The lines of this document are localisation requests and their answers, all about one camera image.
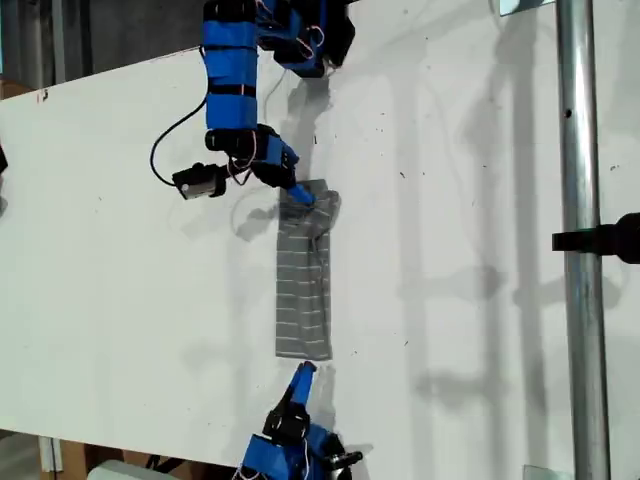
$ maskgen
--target blue robotic arm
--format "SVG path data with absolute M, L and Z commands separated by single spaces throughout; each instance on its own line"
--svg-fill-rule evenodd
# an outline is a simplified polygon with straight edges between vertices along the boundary
M 325 62 L 342 65 L 355 36 L 347 15 L 353 0 L 209 0 L 204 7 L 201 53 L 207 70 L 209 150 L 225 152 L 226 167 L 196 164 L 173 175 L 185 199 L 217 197 L 226 180 L 244 185 L 250 174 L 280 187 L 303 204 L 313 196 L 296 182 L 298 156 L 269 126 L 257 122 L 260 46 L 302 78 L 321 77 Z M 237 176 L 246 173 L 242 181 Z
M 240 467 L 240 478 L 325 480 L 332 474 L 350 479 L 349 467 L 361 452 L 347 453 L 339 437 L 311 422 L 305 406 L 316 367 L 301 363 L 282 400 L 269 413 L 265 437 L 253 435 Z

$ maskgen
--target gray towel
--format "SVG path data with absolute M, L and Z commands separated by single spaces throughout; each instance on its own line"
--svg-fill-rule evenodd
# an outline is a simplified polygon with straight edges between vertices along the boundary
M 313 207 L 280 196 L 276 356 L 330 360 L 331 262 L 329 232 L 340 195 L 324 180 L 300 182 L 316 197 Z

